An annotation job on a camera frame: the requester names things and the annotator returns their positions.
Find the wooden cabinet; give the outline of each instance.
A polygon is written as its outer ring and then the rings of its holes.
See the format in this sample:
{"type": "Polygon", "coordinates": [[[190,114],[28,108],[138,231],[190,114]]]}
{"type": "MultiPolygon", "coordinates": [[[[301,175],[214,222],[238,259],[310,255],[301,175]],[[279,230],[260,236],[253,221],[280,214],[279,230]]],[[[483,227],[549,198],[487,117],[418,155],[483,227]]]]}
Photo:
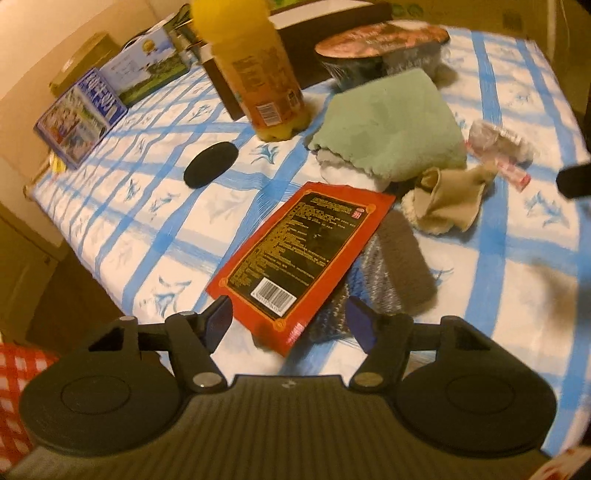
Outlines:
{"type": "Polygon", "coordinates": [[[57,260],[0,216],[0,331],[25,343],[27,329],[57,260]]]}

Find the bottle label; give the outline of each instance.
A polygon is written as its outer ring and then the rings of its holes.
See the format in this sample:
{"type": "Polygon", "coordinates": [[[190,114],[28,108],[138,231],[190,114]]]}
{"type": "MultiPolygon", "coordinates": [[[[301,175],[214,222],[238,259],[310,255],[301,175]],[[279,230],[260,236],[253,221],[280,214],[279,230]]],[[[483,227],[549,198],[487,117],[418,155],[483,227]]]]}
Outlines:
{"type": "Polygon", "coordinates": [[[281,45],[231,61],[216,56],[216,63],[255,129],[289,122],[302,109],[300,86],[281,45]]]}

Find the green towel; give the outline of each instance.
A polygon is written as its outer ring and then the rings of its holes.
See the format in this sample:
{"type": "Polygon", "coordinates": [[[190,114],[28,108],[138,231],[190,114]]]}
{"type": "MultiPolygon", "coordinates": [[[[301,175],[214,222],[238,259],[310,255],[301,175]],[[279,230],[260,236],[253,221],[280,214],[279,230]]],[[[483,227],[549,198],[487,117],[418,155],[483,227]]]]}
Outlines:
{"type": "Polygon", "coordinates": [[[335,95],[309,149],[325,148],[390,181],[430,167],[465,168],[462,131],[421,69],[335,95]]]}

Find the tablecloth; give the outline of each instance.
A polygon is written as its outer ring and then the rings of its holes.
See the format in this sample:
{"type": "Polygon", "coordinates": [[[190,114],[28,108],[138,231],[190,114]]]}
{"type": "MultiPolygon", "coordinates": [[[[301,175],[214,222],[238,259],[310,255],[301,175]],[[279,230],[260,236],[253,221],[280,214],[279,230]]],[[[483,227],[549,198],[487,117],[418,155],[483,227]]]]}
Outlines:
{"type": "MultiPolygon", "coordinates": [[[[439,288],[417,321],[461,316],[539,372],[558,398],[544,444],[554,454],[577,442],[591,411],[590,210],[564,200],[554,183],[562,166],[588,155],[534,43],[449,32],[437,84],[464,135],[484,118],[525,135],[541,157],[522,193],[496,179],[468,232],[416,234],[439,288]]],[[[333,88],[329,81],[307,89],[317,113],[308,132],[321,124],[333,88]]],[[[151,323],[209,304],[204,288],[212,275],[307,181],[322,178],[302,135],[261,142],[246,119],[231,121],[196,67],[131,108],[79,170],[44,178],[34,196],[122,311],[151,323]],[[190,190],[185,167],[220,141],[239,147],[238,160],[212,184],[190,190]]],[[[355,293],[364,297],[362,282],[355,293]]],[[[343,339],[296,344],[283,359],[257,349],[234,321],[213,357],[229,379],[281,372],[339,373],[348,381],[365,356],[343,339]]]]}

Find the container lid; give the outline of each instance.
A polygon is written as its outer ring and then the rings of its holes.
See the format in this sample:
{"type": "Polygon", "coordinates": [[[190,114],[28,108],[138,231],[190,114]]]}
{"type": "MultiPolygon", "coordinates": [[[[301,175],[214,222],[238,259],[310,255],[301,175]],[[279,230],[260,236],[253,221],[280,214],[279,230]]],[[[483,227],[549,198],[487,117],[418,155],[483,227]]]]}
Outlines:
{"type": "Polygon", "coordinates": [[[318,43],[316,53],[333,59],[366,59],[424,43],[449,41],[447,30],[424,22],[418,24],[420,28],[403,28],[396,21],[388,21],[353,28],[318,43]]]}

